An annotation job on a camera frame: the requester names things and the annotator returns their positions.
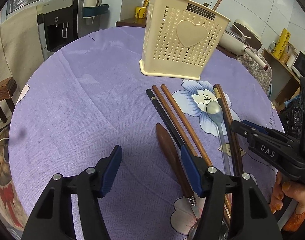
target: beige plastic basket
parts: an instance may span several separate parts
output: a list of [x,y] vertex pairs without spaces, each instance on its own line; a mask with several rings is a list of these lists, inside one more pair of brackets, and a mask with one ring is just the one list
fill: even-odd
[[141,72],[200,80],[229,22],[190,0],[149,0]]

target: blue flower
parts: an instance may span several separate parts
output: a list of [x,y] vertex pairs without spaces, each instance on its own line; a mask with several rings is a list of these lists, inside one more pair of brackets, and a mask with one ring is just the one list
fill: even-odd
[[[193,117],[199,117],[200,127],[205,133],[211,133],[212,135],[218,137],[219,132],[217,125],[209,118],[207,114],[207,104],[210,101],[217,101],[213,85],[208,81],[194,81],[194,80],[183,80],[181,86],[185,90],[179,90],[172,94],[173,98],[176,100],[181,111],[184,114],[191,115]],[[225,98],[228,107],[231,107],[232,103],[229,100],[229,96],[225,94]],[[240,121],[240,118],[235,111],[230,109],[233,120]],[[221,127],[223,129],[224,135],[227,134],[225,124],[222,122]]]

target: heart emblem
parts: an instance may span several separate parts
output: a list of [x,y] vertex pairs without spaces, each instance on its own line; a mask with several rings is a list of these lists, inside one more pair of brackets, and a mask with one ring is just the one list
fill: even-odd
[[189,20],[182,20],[177,24],[177,36],[180,42],[189,48],[200,43],[207,37],[207,30],[201,24],[193,24]]

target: microwave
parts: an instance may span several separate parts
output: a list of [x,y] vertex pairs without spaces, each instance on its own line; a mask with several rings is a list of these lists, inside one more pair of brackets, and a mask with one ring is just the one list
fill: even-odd
[[305,77],[305,52],[299,52],[291,69],[298,77]]

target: wooden stool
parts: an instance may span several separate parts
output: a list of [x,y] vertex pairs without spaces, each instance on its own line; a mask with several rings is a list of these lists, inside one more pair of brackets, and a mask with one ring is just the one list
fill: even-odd
[[[13,77],[6,78],[5,80],[0,82],[0,101],[6,100],[6,103],[11,111],[14,112],[14,102],[12,100],[12,96],[17,89],[17,84]],[[0,106],[0,119],[3,123],[7,122],[7,117],[5,113],[2,111]]]

